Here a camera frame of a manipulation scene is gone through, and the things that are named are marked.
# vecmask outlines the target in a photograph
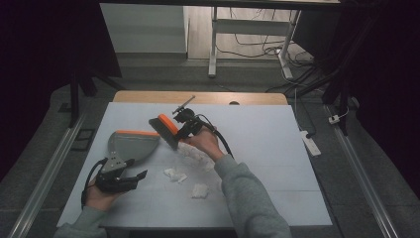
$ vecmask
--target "metal frame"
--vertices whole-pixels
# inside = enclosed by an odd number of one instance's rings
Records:
[[[8,237],[27,236],[38,212],[41,209],[41,206],[44,203],[44,200],[47,197],[47,194],[50,191],[50,188],[53,185],[58,171],[61,168],[61,165],[64,162],[68,151],[70,150],[70,146],[86,118],[86,112],[90,110],[90,106],[91,103],[89,100],[80,117],[74,123],[74,127],[67,128],[65,131],[61,141],[59,142],[59,145],[57,146],[54,154],[52,155],[52,158],[50,159],[49,164],[47,165],[43,175],[37,183],[37,186],[25,204],[25,207],[22,209],[22,212],[16,220],[15,225],[13,226],[12,231]]]
[[[245,34],[245,35],[269,35],[285,36],[284,45],[277,55],[286,79],[293,78],[290,68],[285,58],[287,48],[296,28],[297,19],[300,11],[297,11],[291,22],[255,21],[255,20],[236,20],[218,19],[217,7],[212,8],[212,38],[209,59],[209,77],[216,76],[216,38],[217,34]]]
[[[332,116],[327,105],[324,105],[325,113],[327,116]],[[385,238],[398,238],[398,233],[395,229],[395,226],[386,211],[385,206],[382,203],[379,195],[374,189],[373,184],[368,177],[368,173],[365,171],[365,168],[359,159],[358,153],[356,152],[353,144],[348,136],[346,136],[338,125],[334,126],[334,131],[336,133],[337,139],[342,146],[343,151],[349,161],[350,166],[353,169],[353,174],[359,182],[359,185],[362,189],[362,192],[367,199],[367,203],[372,209],[373,215],[376,218],[377,225],[382,231],[383,237]]]

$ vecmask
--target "wrist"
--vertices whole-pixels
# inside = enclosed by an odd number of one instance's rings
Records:
[[[207,153],[207,155],[216,163],[217,161],[219,161],[220,159],[222,159],[222,157],[225,156],[225,154],[223,154],[223,152],[217,148],[214,150],[211,150]]]

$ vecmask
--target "table surface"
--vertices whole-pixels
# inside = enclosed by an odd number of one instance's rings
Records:
[[[184,103],[191,95],[193,104],[287,105],[281,93],[191,92],[191,91],[118,91],[114,102]]]
[[[80,193],[90,169],[108,155],[107,141],[116,130],[152,130],[148,121],[170,115],[195,95],[187,108],[202,113],[228,141],[238,163],[246,163],[262,181],[274,206],[290,225],[331,225],[293,111],[284,95],[233,92],[120,91],[108,105],[79,178],[58,222],[72,223],[80,213]],[[229,105],[238,101],[240,106]],[[137,189],[117,199],[101,223],[118,229],[231,228],[220,178],[210,159],[196,160],[160,140],[145,160],[125,170],[125,177],[148,170]],[[166,169],[187,174],[172,182]],[[192,199],[198,183],[209,186],[206,199]]]

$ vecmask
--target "white cable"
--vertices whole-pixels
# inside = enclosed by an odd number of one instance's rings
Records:
[[[346,116],[347,114],[349,114],[349,107],[347,107],[347,112],[345,114],[339,116],[339,118],[342,118],[342,117]]]

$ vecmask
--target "metal rod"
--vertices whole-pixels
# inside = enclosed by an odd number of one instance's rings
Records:
[[[182,108],[184,108],[186,105],[188,105],[188,103],[190,101],[192,101],[192,99],[195,98],[195,95],[192,95],[191,98],[189,98],[186,102],[184,102],[182,105],[178,106],[178,108],[176,108],[175,111],[172,112],[172,115],[175,114],[176,112],[180,111]]]
[[[326,110],[326,113],[331,116],[328,106],[325,105],[324,109]],[[352,145],[352,142],[350,141],[349,137],[344,135],[338,126],[334,126],[334,131],[353,169],[353,173],[358,180],[359,185],[361,186],[365,198],[367,199],[367,203],[372,209],[373,215],[380,230],[382,231],[383,237],[398,238],[399,236],[392,223],[392,220],[389,217],[389,214],[387,213],[379,195],[374,189],[373,184],[368,177],[368,173],[365,171],[365,168],[362,165],[361,160],[359,159],[359,156]]]
[[[86,112],[90,109],[90,100],[88,101],[85,109],[80,115],[79,119],[76,121],[73,128],[68,128],[61,141],[59,142],[52,158],[50,159],[49,164],[44,170],[43,175],[37,183],[34,191],[32,192],[30,198],[28,199],[25,207],[23,208],[21,214],[15,222],[15,225],[12,228],[8,237],[26,237],[34,220],[40,211],[41,206],[44,203],[44,200],[47,197],[47,194],[50,191],[50,188],[53,185],[53,182],[56,178],[56,175],[61,168],[61,165],[67,156],[67,153],[70,149],[71,143],[74,141],[74,138],[77,135],[78,130],[81,127],[84,119],[86,118]]]

